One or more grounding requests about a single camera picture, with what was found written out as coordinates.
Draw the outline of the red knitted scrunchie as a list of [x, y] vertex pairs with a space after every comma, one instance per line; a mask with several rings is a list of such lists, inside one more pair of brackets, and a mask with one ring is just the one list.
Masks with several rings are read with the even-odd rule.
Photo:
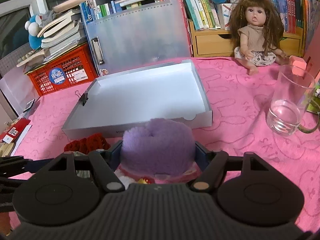
[[101, 133], [95, 133], [89, 137], [69, 142], [64, 147], [64, 151], [80, 152], [88, 155], [89, 152], [98, 149], [108, 150], [110, 147], [110, 144], [106, 141]]

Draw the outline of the purple fluffy scrunchie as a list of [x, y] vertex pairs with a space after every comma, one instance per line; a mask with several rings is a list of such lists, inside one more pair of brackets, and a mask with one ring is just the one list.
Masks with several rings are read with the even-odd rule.
[[135, 174], [177, 177], [192, 167], [195, 148], [190, 127], [169, 119], [152, 119], [124, 133], [121, 165]]

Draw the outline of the white fluffy scrunchie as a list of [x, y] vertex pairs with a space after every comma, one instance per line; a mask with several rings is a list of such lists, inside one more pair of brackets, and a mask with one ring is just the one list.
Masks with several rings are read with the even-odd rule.
[[125, 189], [127, 190], [131, 184], [137, 184], [138, 182], [131, 177], [125, 176], [125, 174], [120, 170], [117, 169], [114, 174], [118, 177], [120, 182], [124, 185]]

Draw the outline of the red packet at table edge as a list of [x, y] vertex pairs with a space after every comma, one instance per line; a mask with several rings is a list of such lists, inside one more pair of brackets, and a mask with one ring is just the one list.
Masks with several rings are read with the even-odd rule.
[[23, 132], [30, 120], [26, 118], [20, 118], [15, 120], [2, 134], [0, 137], [1, 142], [10, 144], [14, 142], [18, 136]]

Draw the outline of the small dark card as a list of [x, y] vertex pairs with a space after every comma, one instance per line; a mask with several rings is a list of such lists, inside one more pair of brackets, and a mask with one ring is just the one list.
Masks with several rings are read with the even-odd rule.
[[31, 107], [33, 106], [34, 102], [35, 102], [35, 99], [30, 100], [30, 101], [26, 104], [26, 106], [25, 106], [25, 108], [24, 108], [24, 110], [23, 110], [23, 113], [26, 112], [26, 111], [28, 111], [29, 109], [31, 109]]

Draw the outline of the pink bunny towel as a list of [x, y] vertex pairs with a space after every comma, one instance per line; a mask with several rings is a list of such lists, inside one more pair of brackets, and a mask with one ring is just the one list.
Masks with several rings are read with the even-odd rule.
[[[213, 124], [195, 129], [194, 137], [206, 148], [231, 155], [252, 151], [287, 176], [303, 191], [305, 204], [297, 219], [305, 231], [319, 228], [319, 132], [296, 131], [289, 137], [272, 132], [266, 124], [276, 64], [247, 75], [229, 58], [194, 59], [213, 110]], [[39, 98], [30, 115], [31, 129], [16, 155], [29, 159], [58, 156], [69, 142], [62, 126], [87, 84]]]

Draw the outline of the white shallow cardboard box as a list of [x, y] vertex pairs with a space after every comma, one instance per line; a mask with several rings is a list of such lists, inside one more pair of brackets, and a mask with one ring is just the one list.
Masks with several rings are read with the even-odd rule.
[[168, 62], [96, 78], [80, 96], [62, 131], [71, 140], [102, 133], [116, 138], [151, 119], [209, 127], [213, 110], [191, 60]]

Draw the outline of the clear glass mug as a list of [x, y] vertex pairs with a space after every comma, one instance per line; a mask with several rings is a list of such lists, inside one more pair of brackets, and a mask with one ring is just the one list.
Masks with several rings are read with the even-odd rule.
[[319, 128], [306, 128], [301, 122], [308, 106], [312, 105], [319, 115], [319, 104], [312, 96], [316, 90], [316, 81], [311, 74], [302, 68], [282, 65], [274, 87], [266, 122], [272, 131], [281, 136], [290, 136], [299, 130], [310, 134]]

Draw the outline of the red plastic crate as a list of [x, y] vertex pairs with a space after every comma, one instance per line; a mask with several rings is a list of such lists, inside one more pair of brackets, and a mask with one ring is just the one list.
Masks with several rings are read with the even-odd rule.
[[93, 81], [98, 77], [89, 45], [84, 43], [26, 73], [39, 96]]

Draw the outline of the wooden drawer shelf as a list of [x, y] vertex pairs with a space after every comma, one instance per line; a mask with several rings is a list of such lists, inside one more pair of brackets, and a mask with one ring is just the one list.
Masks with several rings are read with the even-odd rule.
[[[193, 45], [193, 57], [233, 56], [234, 48], [229, 31], [195, 30], [192, 20], [189, 21], [191, 39]], [[303, 29], [296, 28], [296, 33], [284, 33], [280, 42], [280, 48], [287, 55], [302, 55]]]

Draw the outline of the pink phone stand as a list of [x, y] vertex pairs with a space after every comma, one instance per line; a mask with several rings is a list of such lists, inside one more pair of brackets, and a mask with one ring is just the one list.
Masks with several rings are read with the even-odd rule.
[[319, 60], [320, 60], [320, 49], [319, 49], [319, 36], [320, 26], [316, 28], [313, 33], [311, 42], [304, 53], [303, 57], [290, 56], [289, 65], [292, 66], [292, 73], [294, 75], [303, 76], [304, 72], [307, 71], [313, 76], [316, 82], [319, 81]]

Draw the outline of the stack of books on crate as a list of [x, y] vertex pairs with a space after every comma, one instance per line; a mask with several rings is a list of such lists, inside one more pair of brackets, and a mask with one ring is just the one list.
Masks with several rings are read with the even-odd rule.
[[17, 61], [16, 67], [48, 60], [60, 53], [57, 45], [73, 36], [82, 28], [79, 5], [87, 0], [66, 0], [44, 13], [43, 28], [38, 37], [42, 38], [41, 47], [32, 50]]

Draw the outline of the blue white doraemon plush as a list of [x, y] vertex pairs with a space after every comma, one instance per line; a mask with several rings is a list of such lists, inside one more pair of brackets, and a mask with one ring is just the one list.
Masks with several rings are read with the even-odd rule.
[[24, 28], [28, 32], [29, 45], [32, 50], [37, 50], [41, 47], [42, 38], [38, 37], [39, 32], [43, 28], [44, 14], [36, 14], [25, 22]]

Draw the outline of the brown haired baby doll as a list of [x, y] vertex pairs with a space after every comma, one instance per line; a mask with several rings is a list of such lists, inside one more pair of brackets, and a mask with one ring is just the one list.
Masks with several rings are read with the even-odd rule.
[[249, 75], [256, 74], [259, 67], [289, 63], [280, 48], [284, 25], [271, 1], [240, 0], [231, 12], [229, 30], [234, 58]]

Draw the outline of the row of upright books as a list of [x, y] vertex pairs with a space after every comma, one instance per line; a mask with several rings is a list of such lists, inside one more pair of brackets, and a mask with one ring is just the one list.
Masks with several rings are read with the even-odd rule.
[[[87, 0], [80, 4], [85, 22], [89, 23], [125, 9], [166, 0]], [[182, 0], [196, 30], [229, 29], [231, 12], [240, 0], [216, 4], [212, 0]], [[304, 30], [308, 39], [319, 25], [319, 0], [269, 0], [280, 14], [284, 30]]]

